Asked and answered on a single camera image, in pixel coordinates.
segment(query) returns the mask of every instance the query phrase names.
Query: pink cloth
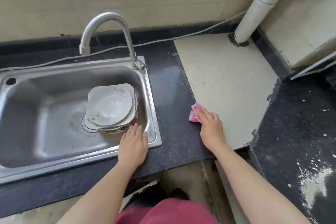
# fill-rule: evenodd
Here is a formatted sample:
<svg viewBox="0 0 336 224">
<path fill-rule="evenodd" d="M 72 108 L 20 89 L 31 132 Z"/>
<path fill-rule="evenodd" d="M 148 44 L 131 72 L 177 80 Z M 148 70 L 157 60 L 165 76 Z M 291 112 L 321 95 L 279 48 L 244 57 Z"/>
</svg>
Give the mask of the pink cloth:
<svg viewBox="0 0 336 224">
<path fill-rule="evenodd" d="M 191 112 L 189 115 L 189 120 L 192 122 L 201 122 L 200 118 L 198 117 L 198 114 L 196 112 L 197 109 L 201 109 L 202 106 L 199 103 L 195 103 L 192 107 L 191 107 Z"/>
<path fill-rule="evenodd" d="M 131 206 L 119 213 L 115 224 L 218 224 L 205 206 L 168 198 L 154 207 Z"/>
</svg>

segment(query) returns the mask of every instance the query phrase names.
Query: stack of plates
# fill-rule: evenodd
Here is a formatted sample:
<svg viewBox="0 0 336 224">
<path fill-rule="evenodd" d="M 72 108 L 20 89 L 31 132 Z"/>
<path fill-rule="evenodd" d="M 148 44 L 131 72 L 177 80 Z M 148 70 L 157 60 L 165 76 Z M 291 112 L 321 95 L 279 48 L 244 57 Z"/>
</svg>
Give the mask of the stack of plates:
<svg viewBox="0 0 336 224">
<path fill-rule="evenodd" d="M 134 88 L 128 83 L 100 86 L 87 96 L 82 126 L 88 132 L 115 134 L 136 123 L 139 116 Z"/>
</svg>

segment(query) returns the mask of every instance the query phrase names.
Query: forearm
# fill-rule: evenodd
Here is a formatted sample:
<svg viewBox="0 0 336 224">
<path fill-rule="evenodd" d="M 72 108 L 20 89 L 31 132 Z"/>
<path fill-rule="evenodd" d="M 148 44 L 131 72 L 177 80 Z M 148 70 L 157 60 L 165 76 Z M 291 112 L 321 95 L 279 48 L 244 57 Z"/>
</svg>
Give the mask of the forearm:
<svg viewBox="0 0 336 224">
<path fill-rule="evenodd" d="M 227 144 L 223 143 L 214 154 L 251 224 L 310 224 L 286 197 Z"/>
<path fill-rule="evenodd" d="M 70 208 L 58 224 L 113 224 L 133 172 L 132 168 L 118 162 Z"/>
</svg>

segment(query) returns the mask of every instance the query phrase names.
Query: person's left arm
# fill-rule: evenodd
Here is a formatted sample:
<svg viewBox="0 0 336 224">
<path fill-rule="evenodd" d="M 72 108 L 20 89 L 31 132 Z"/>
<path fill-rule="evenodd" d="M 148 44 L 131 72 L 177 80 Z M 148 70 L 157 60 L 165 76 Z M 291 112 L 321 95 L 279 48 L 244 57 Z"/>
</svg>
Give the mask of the person's left arm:
<svg viewBox="0 0 336 224">
<path fill-rule="evenodd" d="M 120 210 L 126 186 L 148 152 L 147 133 L 141 126 L 131 126 L 123 135 L 118 150 L 118 163 L 57 224 L 113 224 Z"/>
</svg>

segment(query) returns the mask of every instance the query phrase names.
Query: person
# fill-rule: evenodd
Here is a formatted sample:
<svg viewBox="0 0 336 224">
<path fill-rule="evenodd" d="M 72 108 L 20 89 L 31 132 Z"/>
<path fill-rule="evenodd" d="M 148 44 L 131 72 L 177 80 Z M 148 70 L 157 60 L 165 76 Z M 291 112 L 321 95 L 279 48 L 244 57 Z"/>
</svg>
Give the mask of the person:
<svg viewBox="0 0 336 224">
<path fill-rule="evenodd" d="M 251 224 L 310 224 L 286 197 L 226 144 L 223 125 L 216 113 L 205 108 L 197 113 L 202 121 L 202 141 L 220 162 Z M 130 205 L 119 213 L 126 186 L 148 152 L 148 137 L 141 129 L 137 124 L 128 129 L 120 141 L 116 166 L 58 224 L 218 223 L 203 205 L 176 198 L 159 200 L 153 207 Z"/>
</svg>

